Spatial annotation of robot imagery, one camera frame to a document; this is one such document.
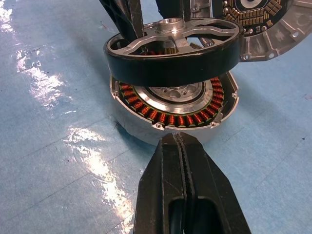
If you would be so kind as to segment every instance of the shiny floor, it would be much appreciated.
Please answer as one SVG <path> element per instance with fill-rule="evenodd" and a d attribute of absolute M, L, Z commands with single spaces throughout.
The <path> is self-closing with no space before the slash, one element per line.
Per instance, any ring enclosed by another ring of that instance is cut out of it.
<path fill-rule="evenodd" d="M 142 1 L 145 22 L 160 18 Z M 131 233 L 154 147 L 113 116 L 98 0 L 0 0 L 0 233 Z M 233 69 L 237 111 L 205 145 L 253 234 L 312 233 L 312 36 Z"/>

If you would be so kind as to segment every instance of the copper coil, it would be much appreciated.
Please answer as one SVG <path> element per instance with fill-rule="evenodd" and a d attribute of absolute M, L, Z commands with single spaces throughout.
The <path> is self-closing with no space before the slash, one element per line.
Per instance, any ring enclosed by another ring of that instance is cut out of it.
<path fill-rule="evenodd" d="M 127 99 L 128 103 L 131 104 L 131 103 L 134 103 L 135 101 L 138 100 L 138 97 L 137 96 L 133 96 L 133 97 L 130 97 Z"/>
<path fill-rule="evenodd" d="M 183 116 L 178 116 L 178 122 L 180 127 L 185 127 L 185 120 Z"/>
<path fill-rule="evenodd" d="M 215 104 L 215 103 L 210 103 L 209 107 L 211 107 L 211 108 L 215 109 L 216 111 L 218 111 L 218 110 L 219 110 L 219 108 L 220 108 L 220 106 L 219 106 L 219 105 L 217 105 L 217 104 Z"/>
<path fill-rule="evenodd" d="M 205 121 L 210 119 L 209 115 L 207 115 L 204 111 L 200 111 L 199 113 Z"/>
<path fill-rule="evenodd" d="M 153 110 L 148 116 L 148 119 L 151 121 L 155 121 L 156 117 L 157 117 L 157 110 Z"/>
<path fill-rule="evenodd" d="M 166 121 L 166 114 L 161 113 L 158 119 L 158 123 L 165 124 L 165 121 Z"/>
<path fill-rule="evenodd" d="M 201 117 L 198 114 L 193 114 L 193 117 L 194 117 L 195 121 L 197 122 L 197 124 L 203 123 L 203 120 L 201 119 Z"/>
<path fill-rule="evenodd" d="M 215 97 L 211 101 L 216 103 L 216 104 L 219 104 L 220 106 L 222 105 L 222 102 L 223 102 L 223 100 L 215 98 Z"/>
<path fill-rule="evenodd" d="M 186 116 L 186 121 L 189 124 L 189 126 L 194 126 L 194 120 L 192 116 Z"/>
<path fill-rule="evenodd" d="M 138 109 L 140 109 L 143 105 L 144 105 L 143 101 L 138 101 L 138 102 L 136 102 L 136 103 L 133 105 L 133 108 L 134 108 L 135 110 L 138 110 Z"/>
<path fill-rule="evenodd" d="M 139 114 L 141 114 L 142 116 L 145 116 L 146 114 L 148 114 L 149 110 L 150 110 L 150 107 L 149 107 L 149 106 L 145 106 L 145 107 L 140 111 Z"/>
<path fill-rule="evenodd" d="M 169 116 L 168 118 L 168 124 L 169 125 L 174 125 L 175 124 L 175 116 Z"/>
<path fill-rule="evenodd" d="M 206 111 L 208 112 L 208 114 L 209 114 L 211 117 L 213 117 L 213 116 L 215 115 L 215 110 L 213 110 L 213 109 L 211 109 L 211 108 L 209 108 L 209 107 L 206 108 Z"/>
<path fill-rule="evenodd" d="M 127 89 L 132 89 L 132 86 L 129 84 L 122 84 L 120 88 L 121 90 L 127 90 Z"/>
<path fill-rule="evenodd" d="M 218 94 L 218 93 L 214 93 L 213 97 L 214 98 L 218 98 L 218 99 L 222 99 L 222 100 L 224 99 L 224 95 L 223 94 Z"/>
<path fill-rule="evenodd" d="M 218 82 L 211 82 L 211 85 L 212 85 L 213 87 L 222 87 L 222 84 L 221 84 L 220 81 L 218 81 Z"/>
<path fill-rule="evenodd" d="M 213 87 L 213 91 L 216 92 L 216 93 L 223 93 L 223 89 L 222 88 Z"/>
<path fill-rule="evenodd" d="M 133 92 L 133 90 L 129 90 L 129 91 L 125 91 L 125 92 L 123 92 L 123 95 L 125 96 L 125 97 L 130 97 L 130 96 L 132 96 L 132 95 L 134 95 L 135 93 Z"/>
<path fill-rule="evenodd" d="M 211 82 L 219 81 L 219 78 L 218 78 L 218 77 L 214 77 L 214 78 L 211 78 L 210 81 L 211 81 Z"/>

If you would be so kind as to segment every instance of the metal hub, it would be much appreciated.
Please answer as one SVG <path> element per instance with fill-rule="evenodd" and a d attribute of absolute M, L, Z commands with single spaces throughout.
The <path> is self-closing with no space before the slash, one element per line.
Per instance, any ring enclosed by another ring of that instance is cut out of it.
<path fill-rule="evenodd" d="M 146 88 L 135 86 L 138 96 L 151 107 L 172 114 L 201 110 L 213 96 L 210 80 L 179 87 Z"/>

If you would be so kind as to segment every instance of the bolt hole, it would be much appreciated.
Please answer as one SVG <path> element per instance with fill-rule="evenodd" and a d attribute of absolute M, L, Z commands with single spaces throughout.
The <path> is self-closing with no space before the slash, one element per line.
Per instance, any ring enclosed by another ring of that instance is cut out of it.
<path fill-rule="evenodd" d="M 299 33 L 298 33 L 298 32 L 294 32 L 294 33 L 292 34 L 292 36 L 293 36 L 294 38 L 296 38 L 297 36 L 299 36 Z"/>

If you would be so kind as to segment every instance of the circuit board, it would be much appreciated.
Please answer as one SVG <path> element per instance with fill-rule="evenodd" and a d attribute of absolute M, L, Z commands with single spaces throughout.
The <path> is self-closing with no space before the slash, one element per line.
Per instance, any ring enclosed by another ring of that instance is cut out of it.
<path fill-rule="evenodd" d="M 287 11 L 288 0 L 223 1 L 226 20 L 243 25 L 245 36 L 260 34 L 276 24 Z"/>

